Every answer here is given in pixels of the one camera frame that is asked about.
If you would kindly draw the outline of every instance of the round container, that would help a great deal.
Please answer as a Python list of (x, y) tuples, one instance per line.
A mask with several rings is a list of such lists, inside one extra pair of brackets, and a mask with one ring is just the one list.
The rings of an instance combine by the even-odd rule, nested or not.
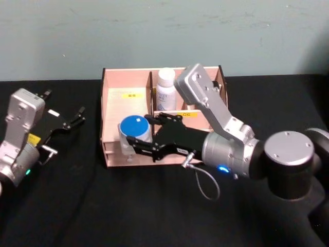
[(135, 137), (145, 142), (152, 141), (152, 133), (146, 118), (138, 115), (126, 117), (118, 126), (120, 134), (121, 151), (124, 155), (136, 154), (132, 146), (128, 144), (127, 136)]
[(176, 110), (175, 70), (162, 68), (158, 73), (156, 85), (156, 105), (158, 111)]

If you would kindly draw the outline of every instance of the wooden box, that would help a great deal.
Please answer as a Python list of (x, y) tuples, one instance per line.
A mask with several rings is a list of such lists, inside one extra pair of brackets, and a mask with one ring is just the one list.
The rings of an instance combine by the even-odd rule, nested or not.
[[(173, 68), (176, 77), (185, 68)], [(219, 83), (219, 92), (227, 105), (226, 82), (220, 66), (205, 67), (212, 80)], [(102, 77), (101, 97), (101, 145), (104, 152), (106, 166), (147, 166), (147, 165), (177, 165), (181, 164), (185, 157), (171, 154), (161, 161), (153, 162), (151, 157), (134, 154), (131, 157), (124, 156), (121, 152), (118, 124), (129, 115), (151, 114), (156, 116), (156, 85), (159, 68), (142, 69), (104, 69)], [(193, 105), (186, 105), (177, 93), (176, 111), (163, 111), (173, 115), (182, 115), (183, 123), (187, 127), (212, 131), (211, 126), (202, 114)], [(153, 134), (160, 126), (154, 126)]]

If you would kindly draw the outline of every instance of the table surface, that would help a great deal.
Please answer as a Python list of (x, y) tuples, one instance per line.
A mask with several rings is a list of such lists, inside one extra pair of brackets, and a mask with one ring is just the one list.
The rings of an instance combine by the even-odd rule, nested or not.
[[(228, 77), (229, 109), (258, 139), (283, 130), (326, 129), (308, 92), (320, 76)], [(70, 118), (86, 107), (86, 123), (51, 142), (59, 149), (1, 198), (1, 245), (12, 246), (323, 246), (307, 213), (323, 198), (316, 180), (302, 201), (270, 193), (266, 180), (233, 180), (211, 171), (221, 187), (208, 201), (194, 173), (180, 166), (105, 168), (99, 149), (100, 80), (1, 82), (0, 138), (8, 99), (24, 87), (52, 89), (47, 106)], [(214, 193), (209, 180), (204, 189)]]

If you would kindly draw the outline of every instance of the gray cable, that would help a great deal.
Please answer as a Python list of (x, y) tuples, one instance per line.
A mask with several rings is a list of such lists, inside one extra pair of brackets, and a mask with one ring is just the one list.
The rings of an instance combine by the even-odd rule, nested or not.
[[(189, 164), (187, 167), (188, 167), (188, 168), (191, 168), (191, 169), (194, 169), (195, 177), (196, 177), (196, 181), (197, 181), (197, 185), (198, 185), (198, 187), (199, 187), (199, 190), (200, 190), (201, 194), (202, 194), (206, 199), (208, 199), (208, 200), (210, 200), (210, 201), (216, 201), (216, 200), (218, 200), (219, 197), (220, 197), (220, 195), (221, 195), (221, 189), (220, 189), (220, 186), (218, 185), (218, 182), (216, 181), (216, 179), (215, 179), (215, 178), (214, 178), (209, 172), (207, 172), (207, 171), (205, 171), (205, 170), (203, 170), (203, 169), (201, 169), (201, 168), (198, 168), (198, 167), (196, 167), (196, 166), (194, 166), (194, 165)], [(207, 176), (208, 176), (208, 177), (214, 182), (214, 184), (215, 184), (215, 186), (216, 186), (216, 189), (217, 189), (217, 196), (216, 196), (216, 197), (211, 198), (211, 197), (207, 196), (207, 195), (205, 194), (205, 192), (202, 190), (202, 187), (201, 187), (201, 184), (200, 184), (200, 181), (199, 181), (199, 176), (198, 176), (198, 173), (197, 173), (198, 171), (203, 172), (205, 175), (207, 175)]]
[(53, 157), (53, 155), (54, 155), (54, 153), (50, 153), (50, 154), (48, 155), (48, 158), (47, 158), (43, 163), (41, 163), (41, 161), (38, 161), (39, 164), (40, 164), (41, 166), (46, 165), (46, 164), (50, 161), (50, 159)]

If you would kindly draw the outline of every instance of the bottle label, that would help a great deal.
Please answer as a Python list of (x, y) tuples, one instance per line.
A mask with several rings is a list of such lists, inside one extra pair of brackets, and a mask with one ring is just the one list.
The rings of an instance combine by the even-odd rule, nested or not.
[(176, 94), (164, 94), (157, 92), (157, 105), (159, 111), (173, 111), (176, 110)]

